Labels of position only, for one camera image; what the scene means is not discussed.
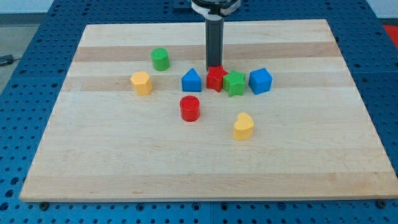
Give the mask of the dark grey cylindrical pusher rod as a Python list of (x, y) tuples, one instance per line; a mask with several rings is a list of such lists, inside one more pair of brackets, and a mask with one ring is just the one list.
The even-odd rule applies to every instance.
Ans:
[(222, 65), (224, 19), (205, 20), (206, 69)]

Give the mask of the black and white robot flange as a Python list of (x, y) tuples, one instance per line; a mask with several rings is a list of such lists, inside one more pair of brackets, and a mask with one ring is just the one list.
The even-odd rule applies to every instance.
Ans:
[(192, 9), (204, 17), (228, 17), (241, 6), (241, 0), (191, 0)]

